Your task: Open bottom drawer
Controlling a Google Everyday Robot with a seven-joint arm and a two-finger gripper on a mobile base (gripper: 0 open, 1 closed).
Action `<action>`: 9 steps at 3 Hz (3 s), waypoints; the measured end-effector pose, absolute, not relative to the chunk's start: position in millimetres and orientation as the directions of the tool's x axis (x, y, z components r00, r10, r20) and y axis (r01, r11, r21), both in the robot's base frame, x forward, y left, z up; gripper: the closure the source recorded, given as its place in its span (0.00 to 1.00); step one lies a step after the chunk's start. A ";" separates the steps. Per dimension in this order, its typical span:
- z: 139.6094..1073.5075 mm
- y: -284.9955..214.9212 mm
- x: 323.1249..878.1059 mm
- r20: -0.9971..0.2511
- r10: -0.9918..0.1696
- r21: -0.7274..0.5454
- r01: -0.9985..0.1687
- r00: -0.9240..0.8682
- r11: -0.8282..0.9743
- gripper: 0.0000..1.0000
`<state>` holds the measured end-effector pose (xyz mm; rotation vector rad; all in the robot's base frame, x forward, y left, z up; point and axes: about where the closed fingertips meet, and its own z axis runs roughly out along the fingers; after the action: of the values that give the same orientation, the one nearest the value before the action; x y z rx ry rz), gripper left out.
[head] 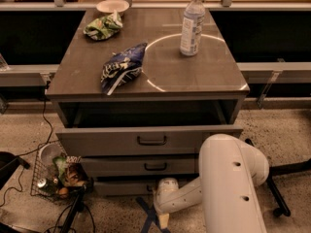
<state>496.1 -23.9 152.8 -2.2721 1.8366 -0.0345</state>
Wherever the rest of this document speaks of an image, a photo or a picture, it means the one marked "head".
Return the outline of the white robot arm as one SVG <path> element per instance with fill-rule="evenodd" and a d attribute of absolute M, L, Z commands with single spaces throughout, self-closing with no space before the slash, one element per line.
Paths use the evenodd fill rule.
<path fill-rule="evenodd" d="M 269 175 L 265 155 L 226 134 L 207 138 L 199 152 L 199 177 L 179 186 L 162 179 L 154 206 L 162 229 L 169 215 L 200 204 L 207 233 L 267 233 L 255 187 Z"/>

